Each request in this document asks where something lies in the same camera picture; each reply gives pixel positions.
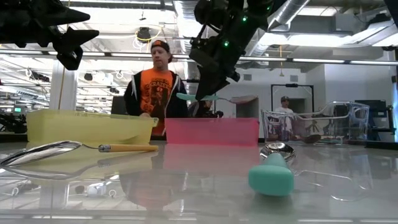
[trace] metal bowl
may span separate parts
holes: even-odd
[[[260,156],[263,159],[267,159],[268,156],[272,153],[281,154],[284,157],[285,161],[288,163],[288,165],[292,165],[294,159],[296,158],[296,152],[294,151],[294,149],[282,142],[266,144],[266,146],[260,150]]]

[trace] reflective table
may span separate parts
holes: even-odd
[[[293,146],[295,190],[279,198],[248,186],[261,146],[153,144],[159,152],[82,148],[0,169],[0,223],[398,223],[395,151]],[[0,144],[0,158],[25,145]]]

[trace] pink plastic bin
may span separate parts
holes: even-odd
[[[166,118],[169,144],[257,146],[256,118]]]

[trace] baseball cap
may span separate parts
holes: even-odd
[[[161,41],[161,40],[155,40],[155,42],[152,44],[150,49],[152,50],[154,47],[162,47],[167,53],[170,53],[170,46],[168,43]],[[169,58],[169,63],[172,61],[173,55]]]
[[[281,102],[283,102],[283,101],[288,101],[288,100],[289,100],[289,97],[287,97],[287,96],[283,96],[283,97],[280,99]]]

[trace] yellow plastic bin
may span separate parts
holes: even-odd
[[[39,144],[79,141],[93,147],[148,144],[154,125],[154,119],[137,116],[39,110],[27,114],[27,138]]]

